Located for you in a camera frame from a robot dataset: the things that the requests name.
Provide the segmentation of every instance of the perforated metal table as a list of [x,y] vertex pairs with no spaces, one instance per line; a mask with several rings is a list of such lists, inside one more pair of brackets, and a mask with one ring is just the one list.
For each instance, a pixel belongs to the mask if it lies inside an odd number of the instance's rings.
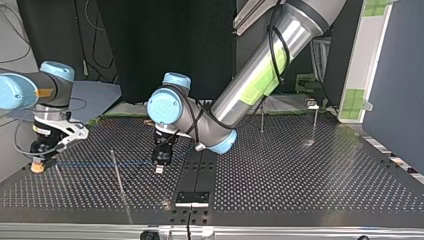
[[[424,228],[424,186],[331,116],[315,129],[312,115],[267,116],[264,133],[259,116],[248,118],[221,156],[180,138],[163,175],[154,174],[144,120],[104,119],[57,166],[0,183],[0,222]],[[176,208],[179,192],[209,192],[209,207]]]

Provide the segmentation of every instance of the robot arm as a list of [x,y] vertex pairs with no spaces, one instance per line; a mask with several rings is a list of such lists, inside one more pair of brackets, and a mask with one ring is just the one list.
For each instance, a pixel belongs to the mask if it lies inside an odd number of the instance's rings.
[[[283,14],[274,22],[281,35],[272,38],[279,73],[312,38],[329,28],[344,3],[345,0],[286,1]],[[160,165],[170,163],[172,132],[190,135],[198,151],[207,148],[218,154],[227,152],[237,138],[234,129],[237,124],[279,84],[271,60],[270,42],[264,40],[210,112],[188,100],[190,78],[176,73],[165,74],[163,85],[153,93],[147,106],[149,116],[156,123],[157,147],[152,160]]]
[[0,109],[35,106],[33,130],[37,140],[31,144],[30,153],[17,147],[33,157],[33,172],[43,172],[56,154],[88,137],[84,124],[72,121],[69,112],[74,75],[71,67],[50,61],[36,73],[0,69]]

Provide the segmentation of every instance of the green tape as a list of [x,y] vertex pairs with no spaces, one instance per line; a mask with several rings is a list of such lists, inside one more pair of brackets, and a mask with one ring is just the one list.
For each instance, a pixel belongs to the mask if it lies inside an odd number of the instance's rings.
[[[285,51],[275,46],[275,58],[277,60],[279,72],[283,72],[286,64]],[[254,70],[253,80],[246,87],[242,93],[240,100],[246,104],[254,105],[263,95],[269,95],[278,86],[279,81],[275,75],[274,67],[272,65],[271,54],[268,53],[266,57],[256,66]]]
[[363,89],[347,89],[340,118],[358,120],[364,106],[364,95]]
[[390,0],[367,0],[365,4],[364,16],[383,16]]

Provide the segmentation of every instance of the light blue joint cap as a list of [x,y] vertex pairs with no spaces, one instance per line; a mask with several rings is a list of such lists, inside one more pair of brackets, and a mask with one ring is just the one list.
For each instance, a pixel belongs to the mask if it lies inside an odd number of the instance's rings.
[[22,109],[38,102],[37,86],[27,77],[16,73],[0,74],[0,109]]
[[191,79],[187,77],[186,75],[183,75],[180,73],[169,72],[169,73],[165,73],[162,83],[175,84],[190,90]]
[[183,105],[180,97],[171,89],[158,89],[147,103],[147,113],[156,123],[173,124],[180,119]]
[[216,152],[218,154],[224,154],[231,149],[236,139],[237,139],[237,132],[236,130],[232,130],[230,135],[228,135],[228,137],[224,141],[220,142],[218,145],[210,147],[209,150],[211,150],[212,152]]
[[75,80],[75,70],[63,63],[45,61],[41,64],[40,71],[50,73],[70,82]]

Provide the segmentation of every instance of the white label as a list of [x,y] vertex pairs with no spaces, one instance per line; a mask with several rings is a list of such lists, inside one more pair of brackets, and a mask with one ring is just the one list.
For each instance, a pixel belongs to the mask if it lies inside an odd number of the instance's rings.
[[34,130],[34,132],[36,132],[36,133],[43,134],[43,135],[46,135],[46,136],[48,136],[52,133],[52,131],[50,131],[50,130],[38,128],[35,125],[32,125],[32,130]]

